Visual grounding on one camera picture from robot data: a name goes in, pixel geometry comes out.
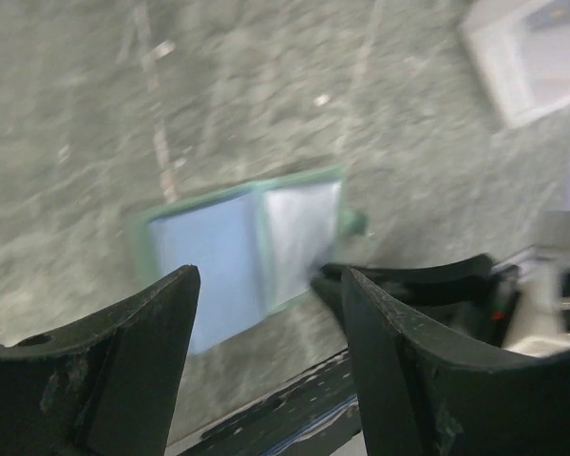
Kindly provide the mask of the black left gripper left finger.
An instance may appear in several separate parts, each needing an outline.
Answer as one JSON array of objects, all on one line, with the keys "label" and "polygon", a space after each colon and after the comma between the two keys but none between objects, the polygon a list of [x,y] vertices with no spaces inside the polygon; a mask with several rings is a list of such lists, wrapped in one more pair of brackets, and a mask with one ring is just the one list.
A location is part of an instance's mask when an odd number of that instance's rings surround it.
[{"label": "black left gripper left finger", "polygon": [[200,292],[185,265],[96,313],[0,345],[0,455],[162,455]]}]

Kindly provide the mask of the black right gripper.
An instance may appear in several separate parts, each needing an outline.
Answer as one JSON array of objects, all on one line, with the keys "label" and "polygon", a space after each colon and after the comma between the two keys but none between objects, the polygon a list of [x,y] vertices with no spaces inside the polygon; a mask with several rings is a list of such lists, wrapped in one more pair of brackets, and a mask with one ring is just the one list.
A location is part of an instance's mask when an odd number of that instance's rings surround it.
[{"label": "black right gripper", "polygon": [[[420,268],[355,269],[380,289],[452,330],[500,347],[521,297],[521,268],[509,265],[492,273],[494,260],[480,254],[454,263]],[[346,330],[342,280],[349,264],[329,263],[311,288]]]}]

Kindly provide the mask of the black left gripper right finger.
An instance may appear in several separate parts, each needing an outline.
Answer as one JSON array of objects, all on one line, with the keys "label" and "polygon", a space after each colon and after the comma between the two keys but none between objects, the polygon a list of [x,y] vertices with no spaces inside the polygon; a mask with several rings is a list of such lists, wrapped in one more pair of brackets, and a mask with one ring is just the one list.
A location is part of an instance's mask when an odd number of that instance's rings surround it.
[{"label": "black left gripper right finger", "polygon": [[570,455],[570,351],[490,346],[352,269],[342,291],[370,455]]}]

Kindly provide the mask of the mint green card holder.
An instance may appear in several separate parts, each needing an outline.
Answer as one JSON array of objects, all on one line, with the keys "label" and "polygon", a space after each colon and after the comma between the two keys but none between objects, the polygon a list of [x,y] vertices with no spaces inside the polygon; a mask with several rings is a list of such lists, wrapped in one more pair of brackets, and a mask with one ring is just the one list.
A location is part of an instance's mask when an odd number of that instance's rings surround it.
[{"label": "mint green card holder", "polygon": [[345,205],[341,165],[255,180],[150,207],[125,232],[142,287],[192,264],[200,274],[193,355],[259,324],[310,290],[319,268],[367,228]]}]

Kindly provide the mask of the white card tray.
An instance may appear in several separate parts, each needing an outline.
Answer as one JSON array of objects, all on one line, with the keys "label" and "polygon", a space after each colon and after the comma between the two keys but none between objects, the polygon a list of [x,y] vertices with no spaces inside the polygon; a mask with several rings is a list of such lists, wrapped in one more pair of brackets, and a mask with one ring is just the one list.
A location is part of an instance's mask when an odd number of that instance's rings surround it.
[{"label": "white card tray", "polygon": [[461,32],[507,127],[570,105],[570,1],[474,1]]}]

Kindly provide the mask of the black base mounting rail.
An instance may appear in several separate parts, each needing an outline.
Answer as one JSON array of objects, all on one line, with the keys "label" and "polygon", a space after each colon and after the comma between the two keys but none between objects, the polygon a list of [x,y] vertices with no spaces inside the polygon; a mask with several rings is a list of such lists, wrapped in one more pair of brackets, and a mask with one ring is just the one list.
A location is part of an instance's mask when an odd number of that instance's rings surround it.
[{"label": "black base mounting rail", "polygon": [[348,350],[200,433],[174,455],[329,455],[361,430]]}]

